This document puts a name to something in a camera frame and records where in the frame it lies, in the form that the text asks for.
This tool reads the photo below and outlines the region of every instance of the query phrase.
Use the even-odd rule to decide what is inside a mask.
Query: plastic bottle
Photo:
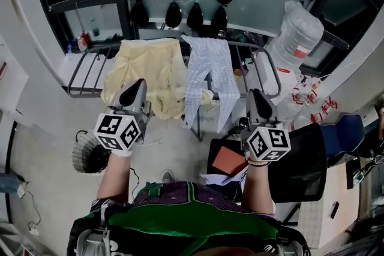
[[[71,43],[68,43],[67,46],[67,55],[68,55],[68,60],[72,61],[73,60],[73,52],[72,52],[72,46]]]
[[[300,111],[293,120],[290,122],[288,131],[294,131],[300,129],[302,127],[311,125],[313,121],[311,120],[311,116],[307,114],[306,110]]]
[[[281,31],[269,44],[268,51],[276,67],[295,71],[319,43],[324,26],[299,2],[287,1],[285,11]]]

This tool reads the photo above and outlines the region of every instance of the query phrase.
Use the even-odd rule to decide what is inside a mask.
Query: sneaker
[[[173,182],[173,174],[170,170],[165,170],[163,173],[163,178],[161,178],[163,183],[171,183]]]

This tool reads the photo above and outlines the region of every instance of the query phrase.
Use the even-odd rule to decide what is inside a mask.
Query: person's arm
[[[241,206],[257,213],[272,215],[274,206],[269,190],[268,166],[248,166]]]
[[[383,129],[384,129],[384,108],[381,108],[379,111],[379,139],[381,141],[384,141],[384,136],[383,136]]]
[[[120,157],[111,153],[108,166],[97,192],[97,198],[128,201],[131,157]]]

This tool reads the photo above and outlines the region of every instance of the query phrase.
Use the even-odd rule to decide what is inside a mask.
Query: floor
[[[90,129],[95,125],[99,112],[105,106],[88,101],[84,112],[76,110],[76,115],[68,131],[53,136],[37,126],[18,126],[11,153],[11,168],[29,181],[28,190],[34,195],[35,205],[41,215],[38,225],[38,239],[49,252],[64,256],[68,235],[73,221],[89,212],[95,198],[101,176],[78,174],[71,165],[71,151],[74,136],[80,129]],[[152,118],[145,143],[157,141],[164,134],[164,121]],[[182,129],[181,120],[168,120],[163,141],[153,146],[135,146],[131,166],[140,177],[137,192],[146,181],[159,182],[162,171],[171,169],[175,178],[200,182],[200,173],[206,170],[209,142],[214,135],[206,135],[199,142],[190,130]],[[131,172],[130,192],[137,185],[137,178]],[[21,200],[11,196],[13,223],[23,233],[28,234],[29,221],[37,221],[31,196],[26,194]]]

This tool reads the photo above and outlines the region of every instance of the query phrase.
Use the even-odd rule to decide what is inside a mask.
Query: round fan
[[[105,149],[97,140],[93,130],[80,130],[73,146],[72,165],[78,173],[102,175],[110,153],[111,150]]]

